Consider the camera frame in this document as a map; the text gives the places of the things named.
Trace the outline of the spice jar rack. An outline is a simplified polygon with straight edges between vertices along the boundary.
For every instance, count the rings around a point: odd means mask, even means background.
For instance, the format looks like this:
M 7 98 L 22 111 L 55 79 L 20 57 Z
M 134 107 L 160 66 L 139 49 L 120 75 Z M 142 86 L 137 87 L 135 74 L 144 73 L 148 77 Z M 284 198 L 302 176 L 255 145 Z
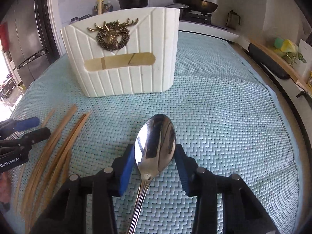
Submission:
M 82 21 L 82 20 L 84 20 L 84 19 L 90 18 L 90 17 L 91 17 L 90 14 L 84 15 L 84 16 L 82 16 L 82 17 L 78 17 L 78 16 L 77 16 L 77 17 L 75 17 L 75 18 L 72 18 L 72 19 L 70 20 L 70 23 L 73 24 L 73 23 Z

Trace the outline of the wooden cutting board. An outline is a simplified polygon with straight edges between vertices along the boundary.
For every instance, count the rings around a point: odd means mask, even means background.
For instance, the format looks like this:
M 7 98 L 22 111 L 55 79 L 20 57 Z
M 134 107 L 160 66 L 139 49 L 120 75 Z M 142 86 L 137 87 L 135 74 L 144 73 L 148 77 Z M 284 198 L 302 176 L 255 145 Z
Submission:
M 254 40 L 251 40 L 250 43 L 252 43 L 254 46 L 259 48 L 261 51 L 263 51 L 267 56 L 272 58 L 289 76 L 291 79 L 295 81 L 298 85 L 300 85 L 305 91 L 307 91 L 311 95 L 311 88 L 304 82 L 304 79 L 302 76 L 300 76 L 293 67 L 291 67 L 284 59 L 282 59 L 280 56 L 278 56 L 276 53 L 274 53 L 272 50 L 268 49 L 267 47 L 255 42 Z

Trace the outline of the teal woven table mat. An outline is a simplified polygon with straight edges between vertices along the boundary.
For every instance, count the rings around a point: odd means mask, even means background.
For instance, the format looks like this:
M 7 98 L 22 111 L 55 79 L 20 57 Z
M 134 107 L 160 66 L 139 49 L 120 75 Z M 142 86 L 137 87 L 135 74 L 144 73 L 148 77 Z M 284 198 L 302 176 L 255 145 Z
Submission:
M 15 108 L 15 119 L 53 116 L 55 129 L 77 106 L 66 138 L 84 113 L 90 117 L 72 148 L 69 171 L 96 174 L 133 143 L 153 115 L 167 115 L 177 142 L 199 166 L 242 177 L 280 233 L 298 225 L 302 200 L 299 149 L 274 91 L 227 42 L 180 32 L 173 86 L 161 93 L 86 97 L 62 57 L 36 81 Z

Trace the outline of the black gas stove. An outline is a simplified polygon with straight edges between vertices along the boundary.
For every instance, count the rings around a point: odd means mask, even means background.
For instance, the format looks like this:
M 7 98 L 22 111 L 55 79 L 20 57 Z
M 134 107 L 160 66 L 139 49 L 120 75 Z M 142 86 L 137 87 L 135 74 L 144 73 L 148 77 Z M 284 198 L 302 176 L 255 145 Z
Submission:
M 197 23 L 202 25 L 209 25 L 211 27 L 221 28 L 228 31 L 229 29 L 220 25 L 212 23 L 212 15 L 200 12 L 192 12 L 189 7 L 181 3 L 173 3 L 166 5 L 166 7 L 175 8 L 180 10 L 180 20 L 190 23 Z

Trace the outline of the grey refrigerator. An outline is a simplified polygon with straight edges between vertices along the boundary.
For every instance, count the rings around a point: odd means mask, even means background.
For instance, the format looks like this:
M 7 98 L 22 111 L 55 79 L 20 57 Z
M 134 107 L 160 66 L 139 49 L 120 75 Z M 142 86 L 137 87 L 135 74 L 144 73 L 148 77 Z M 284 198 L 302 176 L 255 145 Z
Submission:
M 8 50 L 21 82 L 28 88 L 60 54 L 52 33 L 47 0 L 11 0 L 1 13 Z

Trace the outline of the black pot red lid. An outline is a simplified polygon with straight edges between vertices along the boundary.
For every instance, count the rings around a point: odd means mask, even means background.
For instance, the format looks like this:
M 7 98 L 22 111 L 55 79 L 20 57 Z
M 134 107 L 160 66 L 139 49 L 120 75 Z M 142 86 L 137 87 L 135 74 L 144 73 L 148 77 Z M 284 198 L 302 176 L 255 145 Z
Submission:
M 117 0 L 120 8 L 125 9 L 136 9 L 141 7 L 147 7 L 149 0 Z

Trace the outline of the sauce bottles group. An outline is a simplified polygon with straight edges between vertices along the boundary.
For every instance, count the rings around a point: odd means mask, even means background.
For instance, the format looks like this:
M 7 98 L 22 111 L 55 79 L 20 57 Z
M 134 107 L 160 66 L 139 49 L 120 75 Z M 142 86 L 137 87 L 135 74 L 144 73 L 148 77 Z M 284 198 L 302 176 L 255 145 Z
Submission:
M 113 5 L 108 0 L 102 0 L 101 2 L 102 14 L 113 11 Z M 95 6 L 93 7 L 93 15 L 98 15 L 99 0 L 96 1 Z

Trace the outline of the black wok with lid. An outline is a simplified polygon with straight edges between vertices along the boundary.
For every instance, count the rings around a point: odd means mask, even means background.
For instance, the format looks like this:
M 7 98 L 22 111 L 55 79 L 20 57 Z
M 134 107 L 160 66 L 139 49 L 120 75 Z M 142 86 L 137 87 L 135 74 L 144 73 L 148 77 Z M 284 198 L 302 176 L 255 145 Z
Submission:
M 218 5 L 206 0 L 172 0 L 175 4 L 184 4 L 188 6 L 191 11 L 201 12 L 203 14 L 210 14 L 217 10 Z

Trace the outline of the large silver spoon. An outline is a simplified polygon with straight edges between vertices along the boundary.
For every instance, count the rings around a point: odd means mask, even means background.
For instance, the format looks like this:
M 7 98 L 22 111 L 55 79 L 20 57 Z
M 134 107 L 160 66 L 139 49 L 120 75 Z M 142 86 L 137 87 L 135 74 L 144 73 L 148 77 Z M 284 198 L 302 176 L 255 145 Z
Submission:
M 152 116 L 141 127 L 134 144 L 134 157 L 141 183 L 127 233 L 135 233 L 150 184 L 170 164 L 176 144 L 174 125 L 164 114 Z

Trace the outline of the cream utensil holder box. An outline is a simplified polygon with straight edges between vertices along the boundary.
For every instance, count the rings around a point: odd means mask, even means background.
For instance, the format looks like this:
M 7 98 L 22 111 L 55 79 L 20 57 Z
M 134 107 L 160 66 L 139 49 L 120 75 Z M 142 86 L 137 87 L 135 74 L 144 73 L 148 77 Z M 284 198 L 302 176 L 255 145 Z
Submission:
M 119 10 L 61 30 L 71 68 L 90 98 L 163 92 L 174 83 L 180 11 Z

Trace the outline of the yellow green bag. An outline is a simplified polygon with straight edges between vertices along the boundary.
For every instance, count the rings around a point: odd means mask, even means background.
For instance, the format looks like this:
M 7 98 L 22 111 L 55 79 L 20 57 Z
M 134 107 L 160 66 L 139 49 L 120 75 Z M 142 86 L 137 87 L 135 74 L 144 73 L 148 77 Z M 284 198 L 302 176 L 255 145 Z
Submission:
M 288 39 L 277 37 L 272 50 L 291 66 L 299 61 L 307 63 L 304 56 L 298 51 L 298 46 Z

